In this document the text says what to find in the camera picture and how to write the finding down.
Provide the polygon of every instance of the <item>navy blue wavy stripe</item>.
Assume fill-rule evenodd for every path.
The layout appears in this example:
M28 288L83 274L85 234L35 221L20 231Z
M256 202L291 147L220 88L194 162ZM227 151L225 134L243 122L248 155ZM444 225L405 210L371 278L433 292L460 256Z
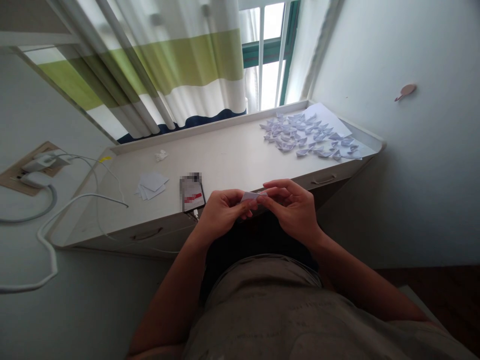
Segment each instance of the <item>navy blue wavy stripe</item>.
M237 116L240 116L240 115L245 115L246 113L247 113L247 109L245 109L245 111L241 112L241 113L235 113L230 109L224 109L213 117L198 116L198 115L191 116L185 121L185 126L183 126L183 127L179 127L177 124L175 124L175 128L173 130L170 130L167 127L167 125L160 124L160 125L158 125L158 127L160 128L160 132L158 134L152 134L150 136L145 136L145 137L141 137L141 138L137 138L137 139L133 138L130 134L127 134L127 135L122 136L121 138L117 139L117 141L120 144L131 143L131 142L141 140L141 139L147 139L147 138L152 138L154 136L159 136L159 135L162 135L162 134L173 133L173 132L178 131L178 130L189 129L189 128L193 128L193 127L196 127L196 126L199 126L199 125L214 123L214 122L219 121L219 120L234 118L234 117L237 117Z

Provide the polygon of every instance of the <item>wall hook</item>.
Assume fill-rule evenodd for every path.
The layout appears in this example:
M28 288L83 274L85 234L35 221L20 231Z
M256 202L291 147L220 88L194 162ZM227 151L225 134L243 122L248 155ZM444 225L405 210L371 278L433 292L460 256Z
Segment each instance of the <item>wall hook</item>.
M400 96L397 97L395 99L395 101L397 102L398 100L400 100L401 98L403 97L406 97L407 95L410 95L411 93L413 93L415 90L417 89L417 85L415 84L408 84L408 85L405 85L401 91L400 91Z

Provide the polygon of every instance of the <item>wooden floor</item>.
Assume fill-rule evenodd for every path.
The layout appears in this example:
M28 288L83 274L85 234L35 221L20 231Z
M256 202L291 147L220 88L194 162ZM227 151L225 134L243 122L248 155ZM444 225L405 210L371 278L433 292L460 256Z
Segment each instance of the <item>wooden floor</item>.
M397 287L410 286L448 332L480 358L480 266L376 271Z

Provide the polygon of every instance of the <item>desk drawer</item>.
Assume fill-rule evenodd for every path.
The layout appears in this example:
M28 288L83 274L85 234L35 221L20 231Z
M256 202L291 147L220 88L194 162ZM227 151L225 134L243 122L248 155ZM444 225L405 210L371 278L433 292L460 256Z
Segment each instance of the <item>desk drawer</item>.
M138 241L116 250L118 253L143 255L155 258L174 259L179 252L195 225L173 231L162 236L155 236L147 240Z
M83 248L116 251L134 243L155 239L194 225L195 223L183 212L163 217L143 224L127 227L109 234L113 240L104 235L79 243Z
M352 160L338 164L337 166L312 172L308 175L296 177L292 180L302 188L311 190L343 179L351 178L366 162L366 159Z

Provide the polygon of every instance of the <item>window frame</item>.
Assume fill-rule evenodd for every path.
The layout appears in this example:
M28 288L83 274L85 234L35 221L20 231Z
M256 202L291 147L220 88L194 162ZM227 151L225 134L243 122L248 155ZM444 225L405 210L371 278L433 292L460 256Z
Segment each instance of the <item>window frame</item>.
M281 93L279 106L285 104L285 95L287 93L287 85L290 75L290 66L292 64L292 57L294 53L295 38L297 35L297 26L300 13L300 1L295 0L290 3L290 13L288 16L288 25L285 39L285 51L283 60L285 60L285 69L283 71L283 82L281 84ZM275 63L280 60L280 46L282 38L275 37L263 41L263 65ZM254 41L242 44L243 68L248 69L259 65L259 49L260 42Z

